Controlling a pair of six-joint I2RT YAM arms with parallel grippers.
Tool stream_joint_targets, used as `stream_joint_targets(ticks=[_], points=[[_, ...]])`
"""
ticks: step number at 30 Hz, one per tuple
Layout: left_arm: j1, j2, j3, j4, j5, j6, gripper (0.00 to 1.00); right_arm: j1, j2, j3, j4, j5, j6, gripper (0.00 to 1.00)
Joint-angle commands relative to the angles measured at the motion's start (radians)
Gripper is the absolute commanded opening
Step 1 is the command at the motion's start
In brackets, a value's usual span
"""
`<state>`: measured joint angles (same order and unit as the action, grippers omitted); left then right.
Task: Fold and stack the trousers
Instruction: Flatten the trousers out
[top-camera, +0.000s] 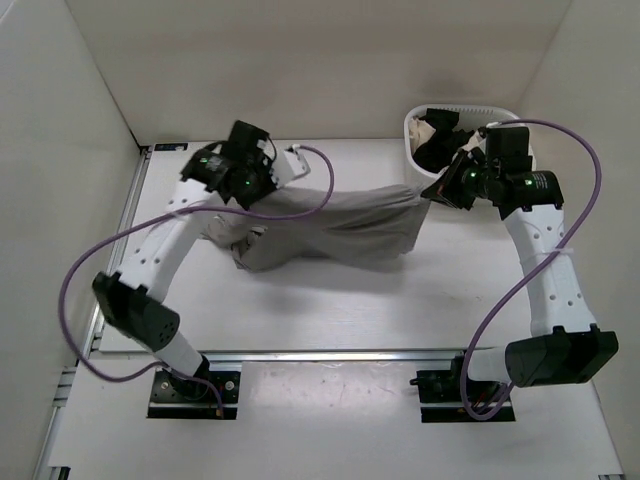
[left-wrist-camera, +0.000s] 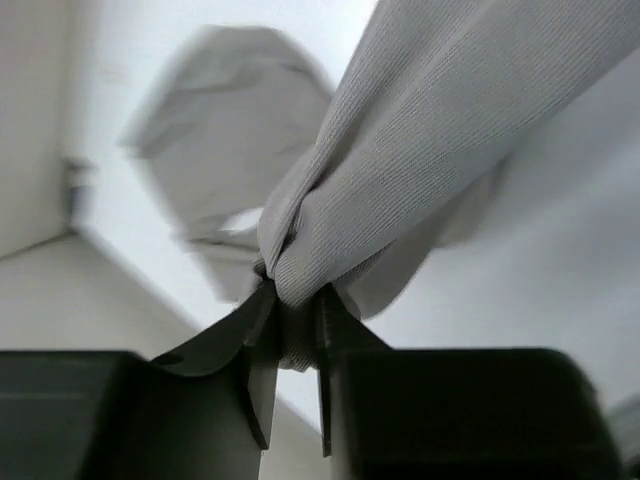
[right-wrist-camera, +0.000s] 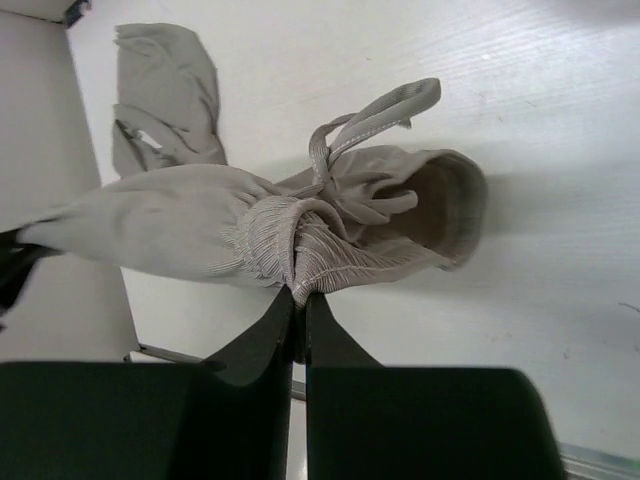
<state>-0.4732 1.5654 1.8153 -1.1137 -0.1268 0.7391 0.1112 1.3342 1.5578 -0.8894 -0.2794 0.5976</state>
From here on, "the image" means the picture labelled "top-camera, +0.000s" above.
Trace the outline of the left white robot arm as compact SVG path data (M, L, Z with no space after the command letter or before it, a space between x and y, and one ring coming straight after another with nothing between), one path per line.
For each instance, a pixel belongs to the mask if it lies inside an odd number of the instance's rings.
M166 220L151 228L111 275L96 275L92 289L106 322L174 371L175 388L188 400L206 395L208 366L180 332L180 317L164 300L181 263L213 206L235 201L243 210L310 167L299 147L265 149L269 134L236 121L225 141L192 154L169 199Z

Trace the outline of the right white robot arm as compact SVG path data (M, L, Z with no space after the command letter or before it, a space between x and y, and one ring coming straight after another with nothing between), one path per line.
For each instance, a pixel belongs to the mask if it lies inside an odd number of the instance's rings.
M525 289L529 299L529 337L468 352L464 365L450 373L450 390L460 399L476 397L486 381L520 388L586 383L619 348L614 332L599 329L579 285L567 247L577 229L564 225L559 180L532 165L527 127L511 121L489 124L422 194L455 209L490 201L523 272L507 296Z

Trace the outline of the grey trousers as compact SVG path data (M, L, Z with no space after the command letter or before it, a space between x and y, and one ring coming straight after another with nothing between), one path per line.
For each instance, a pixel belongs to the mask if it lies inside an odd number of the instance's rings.
M237 267L251 272L298 258L377 268L414 249L431 205L421 192L404 184L335 192L322 210L293 221L209 213L201 237L229 250Z

